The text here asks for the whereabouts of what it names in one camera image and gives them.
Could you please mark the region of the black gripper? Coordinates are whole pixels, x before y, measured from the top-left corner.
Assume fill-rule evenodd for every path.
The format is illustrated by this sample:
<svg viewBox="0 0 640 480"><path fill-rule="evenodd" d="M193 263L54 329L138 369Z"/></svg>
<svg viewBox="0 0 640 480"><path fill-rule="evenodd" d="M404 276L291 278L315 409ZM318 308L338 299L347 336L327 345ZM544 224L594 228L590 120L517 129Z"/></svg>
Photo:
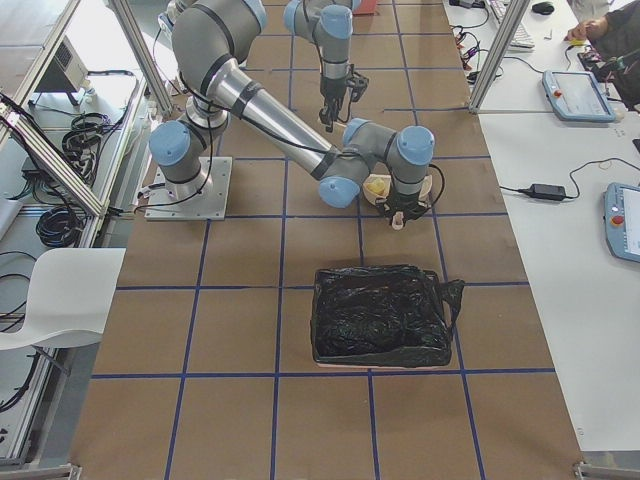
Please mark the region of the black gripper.
<svg viewBox="0 0 640 480"><path fill-rule="evenodd" d="M344 99L348 97L347 116L350 116L351 104L358 102L369 86L369 79L348 67L345 73L337 78L321 76L320 93L324 99L323 107L319 111L319 119L323 125L333 125L336 121L344 123L339 118Z"/></svg>
<svg viewBox="0 0 640 480"><path fill-rule="evenodd" d="M386 198L377 198L375 207L382 217L388 219L389 224L394 213L398 211L404 213L405 224L410 220L421 218L429 211L429 205L420 200L418 193L390 192Z"/></svg>

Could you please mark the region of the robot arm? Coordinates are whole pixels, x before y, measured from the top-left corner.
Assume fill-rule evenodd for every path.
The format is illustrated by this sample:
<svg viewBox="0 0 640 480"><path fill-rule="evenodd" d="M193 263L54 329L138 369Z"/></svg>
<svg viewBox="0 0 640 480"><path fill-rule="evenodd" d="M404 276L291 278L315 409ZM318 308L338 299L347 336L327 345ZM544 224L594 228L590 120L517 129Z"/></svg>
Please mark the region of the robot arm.
<svg viewBox="0 0 640 480"><path fill-rule="evenodd" d="M350 205L381 163L390 174L390 189L375 203L379 214L401 229L428 212L420 195L435 147L429 129L395 131L354 118L337 148L241 69L266 25L261 2L173 1L166 18L181 80L191 95L186 112L161 124L149 138L169 205L189 213L201 206L213 185L203 154L235 117L318 180L320 198L334 208Z"/></svg>
<svg viewBox="0 0 640 480"><path fill-rule="evenodd" d="M340 117L341 110L359 102L369 85L350 62L353 13L359 6L358 1L290 1L283 14L291 34L315 47L324 100L319 119L329 133L336 122L349 121Z"/></svg>

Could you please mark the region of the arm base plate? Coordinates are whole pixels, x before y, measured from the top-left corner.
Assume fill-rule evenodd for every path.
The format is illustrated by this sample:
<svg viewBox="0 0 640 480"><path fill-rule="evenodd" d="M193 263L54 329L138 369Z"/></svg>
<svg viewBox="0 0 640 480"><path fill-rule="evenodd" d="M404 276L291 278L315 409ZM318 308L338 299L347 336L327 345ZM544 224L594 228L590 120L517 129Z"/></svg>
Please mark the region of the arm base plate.
<svg viewBox="0 0 640 480"><path fill-rule="evenodd" d="M223 221L231 180L231 157L200 157L200 172L189 182L178 184L157 168L144 217L148 221Z"/></svg>

